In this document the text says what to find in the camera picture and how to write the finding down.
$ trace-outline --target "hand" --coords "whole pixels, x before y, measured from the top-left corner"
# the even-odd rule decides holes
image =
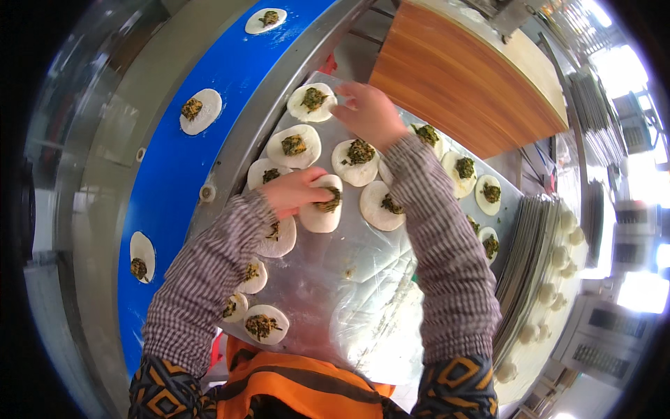
[[[285,174],[261,187],[267,201],[275,210],[277,219],[297,214],[298,208],[310,202],[327,202],[334,198],[332,192],[323,188],[310,188],[310,183],[324,174],[325,169],[311,167]]]
[[[336,106],[330,112],[349,131],[380,152],[385,152],[400,137],[408,134],[393,102],[379,89],[369,84],[349,82],[337,86],[335,91],[351,99],[346,101],[346,106]]]

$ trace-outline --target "finger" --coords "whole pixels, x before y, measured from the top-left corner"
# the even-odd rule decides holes
[[[335,195],[328,189],[323,188],[308,188],[304,194],[306,202],[328,202],[333,198],[335,198]]]
[[[352,111],[348,107],[340,105],[330,109],[330,113],[345,125],[350,123],[356,116],[356,111]]]
[[[298,214],[298,208],[290,208],[290,209],[285,209],[285,210],[280,210],[277,211],[277,220],[283,220],[284,218],[288,217],[289,215],[296,215]]]
[[[365,84],[356,82],[342,83],[335,86],[335,93],[342,96],[357,97],[365,91]]]
[[[303,180],[305,183],[309,183],[313,180],[317,180],[324,174],[328,174],[326,169],[320,168],[318,166],[312,166],[311,168],[306,168],[305,170],[301,170],[300,172],[300,178]]]
[[[358,110],[358,101],[356,99],[347,99],[344,106],[348,107],[352,111]]]

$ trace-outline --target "person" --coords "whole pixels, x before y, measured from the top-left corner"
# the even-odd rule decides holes
[[[425,349],[418,401],[406,413],[392,386],[333,364],[262,351],[228,338],[224,386],[205,394],[214,321],[244,277],[267,225],[309,202],[332,199],[312,167],[233,197],[211,227],[187,242],[165,273],[142,329],[140,367],[130,385],[130,418],[494,418],[492,337],[500,320],[484,249],[452,195],[452,181],[429,145],[409,134],[376,88],[346,83],[333,115],[385,156],[391,198],[405,209],[425,294]]]

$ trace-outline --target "stainless steel table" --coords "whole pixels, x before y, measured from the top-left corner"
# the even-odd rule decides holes
[[[342,81],[315,72],[306,80],[310,82],[334,87]],[[424,122],[399,111],[406,124]],[[285,112],[273,132],[298,123]],[[322,155],[315,165],[333,172],[332,150],[354,136],[335,118],[310,125],[322,141]],[[478,176],[491,174],[500,180],[502,203],[497,215],[486,216],[477,206],[474,194],[461,200],[465,213],[482,227],[488,225],[498,232],[500,253],[492,270],[499,275],[509,252],[509,236],[522,195],[460,144],[447,139],[450,149],[475,160]],[[382,232],[362,218],[358,209],[361,191],[362,188],[344,184],[342,220],[333,233],[310,233],[296,219],[295,249],[282,258],[261,258],[269,274],[267,285],[247,297],[250,306],[276,306],[291,322],[284,340],[266,349],[329,361],[372,381],[401,385],[418,377],[423,368],[419,335],[423,294],[411,281],[416,258],[404,227]],[[204,209],[198,211],[195,217],[200,217],[199,225],[202,217],[215,216]],[[244,332],[242,322],[219,325],[224,332],[258,345]]]

